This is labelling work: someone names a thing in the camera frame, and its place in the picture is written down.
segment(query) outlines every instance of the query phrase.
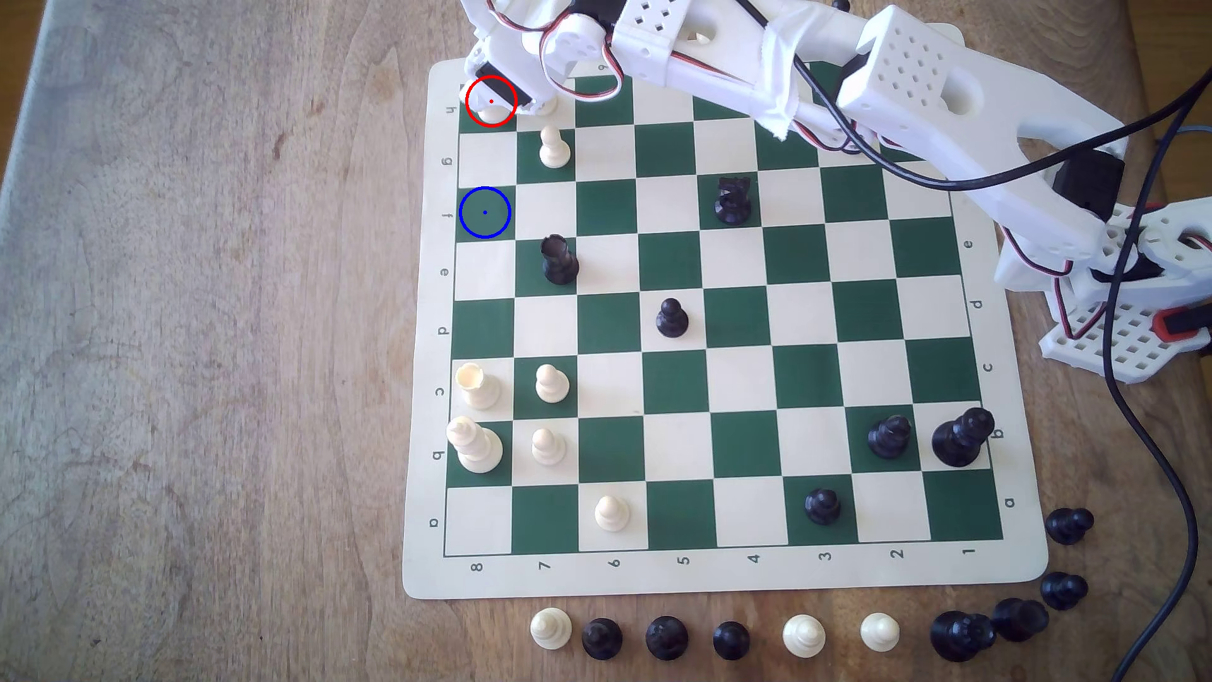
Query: black pawn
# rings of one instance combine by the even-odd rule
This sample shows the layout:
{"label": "black pawn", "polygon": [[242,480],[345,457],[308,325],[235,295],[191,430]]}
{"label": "black pawn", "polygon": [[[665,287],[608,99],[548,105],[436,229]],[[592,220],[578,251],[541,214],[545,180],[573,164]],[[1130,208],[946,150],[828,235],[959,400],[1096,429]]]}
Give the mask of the black pawn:
{"label": "black pawn", "polygon": [[737,660],[749,653],[749,631],[736,620],[726,620],[711,634],[711,646],[724,660]]}
{"label": "black pawn", "polygon": [[568,283],[581,271],[581,263],[568,251],[568,241],[559,234],[548,235],[539,245],[543,252],[543,276],[551,283]]}
{"label": "black pawn", "polygon": [[993,609],[993,629],[1007,642],[1025,642],[1048,626],[1048,609],[1044,604],[1017,597],[1002,600]]}
{"label": "black pawn", "polygon": [[1044,603],[1056,611],[1069,611],[1090,592],[1090,585],[1080,575],[1070,575],[1059,571],[1044,577],[1040,583],[1040,596]]}
{"label": "black pawn", "polygon": [[804,499],[804,514],[808,515],[812,523],[829,526],[841,516],[841,500],[837,493],[817,488]]}
{"label": "black pawn", "polygon": [[753,204],[749,201],[748,177],[721,177],[720,196],[715,200],[715,217],[724,224],[736,227],[749,219]]}
{"label": "black pawn", "polygon": [[981,454],[981,446],[993,435],[993,413],[984,408],[970,408],[960,419],[938,425],[931,446],[947,466],[968,466]]}
{"label": "black pawn", "polygon": [[581,631],[581,646],[598,660],[610,660],[623,648],[623,631],[608,618],[595,618]]}
{"label": "black pawn", "polygon": [[1094,515],[1090,510],[1060,508],[1053,510],[1044,521],[1044,529],[1062,545],[1073,545],[1086,537],[1086,532],[1094,527]]}
{"label": "black pawn", "polygon": [[661,300],[661,311],[657,313],[657,331],[662,336],[676,338],[690,327],[690,315],[682,309],[678,298],[665,298]]}
{"label": "black pawn", "polygon": [[930,643],[938,655],[964,663],[993,646],[997,634],[988,615],[949,611],[930,625]]}
{"label": "black pawn", "polygon": [[892,415],[867,432],[867,447],[886,460],[899,458],[909,446],[913,425],[902,415]]}
{"label": "black pawn", "polygon": [[674,660],[686,653],[690,634],[682,621],[671,615],[662,615],[648,625],[644,643],[652,655],[661,660]]}

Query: white chess piece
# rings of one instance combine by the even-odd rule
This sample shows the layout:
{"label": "white chess piece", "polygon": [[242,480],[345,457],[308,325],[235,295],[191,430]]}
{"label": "white chess piece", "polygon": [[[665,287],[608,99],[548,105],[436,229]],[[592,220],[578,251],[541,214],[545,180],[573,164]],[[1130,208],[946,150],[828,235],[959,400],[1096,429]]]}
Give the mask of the white chess piece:
{"label": "white chess piece", "polygon": [[541,366],[534,373],[534,392],[544,403],[559,403],[568,397],[568,376],[551,366]]}
{"label": "white chess piece", "polygon": [[458,463],[471,474],[488,474],[501,464],[501,437],[469,418],[454,418],[446,426],[446,440],[454,446]]}
{"label": "white chess piece", "polygon": [[501,384],[497,378],[486,374],[475,363],[464,363],[454,373],[454,384],[463,392],[463,402],[471,409],[486,411],[501,397]]}
{"label": "white chess piece", "polygon": [[800,658],[812,658],[825,646],[825,629],[811,615],[793,615],[783,626],[783,646]]}
{"label": "white chess piece", "polygon": [[887,652],[901,641],[901,626],[886,613],[873,613],[863,619],[858,634],[863,643],[876,652]]}
{"label": "white chess piece", "polygon": [[543,145],[538,149],[538,160],[549,168],[562,168],[572,159],[572,148],[560,137],[560,128],[554,125],[545,125],[539,131],[538,138]]}
{"label": "white chess piece", "polygon": [[559,649],[572,636],[572,619],[555,607],[548,607],[531,619],[531,637],[544,649]]}
{"label": "white chess piece", "polygon": [[628,509],[627,503],[611,495],[598,500],[598,506],[594,508],[594,521],[602,531],[618,533],[630,518],[631,510]]}
{"label": "white chess piece", "polygon": [[531,439],[531,454],[543,466],[555,466],[564,459],[564,439],[550,429],[539,429]]}

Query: wood grain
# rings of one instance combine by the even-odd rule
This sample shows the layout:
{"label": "wood grain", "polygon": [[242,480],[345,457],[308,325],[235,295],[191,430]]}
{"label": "wood grain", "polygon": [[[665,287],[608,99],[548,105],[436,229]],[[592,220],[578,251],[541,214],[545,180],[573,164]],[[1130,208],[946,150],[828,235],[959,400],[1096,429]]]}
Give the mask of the wood grain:
{"label": "wood grain", "polygon": [[[903,4],[1124,119],[1143,113],[1119,0]],[[856,2],[869,16],[870,1]],[[10,680],[1103,680],[1178,572],[1177,505],[1102,382],[1039,357],[1012,294],[1053,548],[1091,596],[957,666],[939,612],[1035,585],[419,602],[400,585],[427,71],[471,35],[445,0],[55,0],[0,199],[0,672]],[[1134,145],[1139,178],[1148,141]],[[417,359],[416,362],[427,362]],[[1126,391],[1207,526],[1194,360]],[[1212,575],[1133,680],[1207,680]],[[542,606],[619,621],[610,663],[536,647]],[[903,640],[861,643],[884,611]],[[782,649],[817,615],[824,652]],[[661,664],[642,627],[693,643]],[[710,653],[748,624],[755,652]]]}

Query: chess board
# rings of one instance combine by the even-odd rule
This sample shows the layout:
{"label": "chess board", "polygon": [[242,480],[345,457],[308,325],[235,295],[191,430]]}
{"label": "chess board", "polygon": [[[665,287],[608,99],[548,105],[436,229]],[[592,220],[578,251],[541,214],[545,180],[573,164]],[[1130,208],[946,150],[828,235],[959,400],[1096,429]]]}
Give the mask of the chess board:
{"label": "chess board", "polygon": [[[813,69],[821,65],[813,64]],[[610,76],[578,67],[581,91]],[[834,78],[822,74],[824,78]],[[458,61],[430,74],[402,572],[418,598],[782,590],[1023,581],[1047,562],[991,220],[962,195],[893,178],[865,156],[779,142],[749,118],[628,81],[542,119],[471,120]],[[572,147],[539,162],[538,130]],[[928,164],[886,151],[907,167]],[[753,180],[753,214],[713,212],[718,178]],[[479,237],[471,233],[490,235]],[[581,270],[548,282],[539,241]],[[690,314],[658,333],[661,300]],[[454,371],[501,384],[469,408]],[[534,392],[550,363],[571,382]],[[997,431],[965,469],[931,451],[966,408]],[[915,440],[876,458],[867,434],[907,415]],[[463,469],[447,423],[504,446]],[[537,429],[562,436],[555,466]],[[835,491],[841,518],[804,512]],[[629,525],[594,522],[602,495]]]}

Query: robotic arm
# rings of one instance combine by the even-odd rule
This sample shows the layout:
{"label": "robotic arm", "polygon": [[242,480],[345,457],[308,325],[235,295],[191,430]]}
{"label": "robotic arm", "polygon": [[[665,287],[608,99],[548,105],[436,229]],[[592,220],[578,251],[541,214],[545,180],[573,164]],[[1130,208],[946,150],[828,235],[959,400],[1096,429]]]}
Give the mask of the robotic arm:
{"label": "robotic arm", "polygon": [[[464,67],[469,82],[509,81],[481,80],[464,93],[490,118],[490,101],[510,102],[514,92],[519,115],[541,113],[561,91],[610,98],[617,87],[585,94],[562,85],[578,62],[604,58],[619,82],[625,73],[748,114],[779,139],[794,132],[825,150],[847,148],[836,119],[795,73],[799,57],[842,67],[836,104],[863,139],[896,144],[947,178],[1025,164],[1019,138],[1063,149],[1121,127],[1054,80],[967,48],[954,27],[897,6],[863,19],[811,0],[751,0],[768,19],[761,27],[736,0],[462,1],[478,38]],[[1099,304],[1131,218],[1115,204],[1126,151],[1119,139],[967,193],[1007,236],[994,279],[1042,291],[1059,322],[1040,340],[1045,357],[1098,374]],[[1206,326],[1166,326],[1171,309],[1212,296],[1210,208],[1212,200],[1199,199],[1143,219],[1115,313],[1137,339],[1125,339],[1124,350],[1136,350],[1116,363],[1121,382],[1143,382],[1212,340]]]}

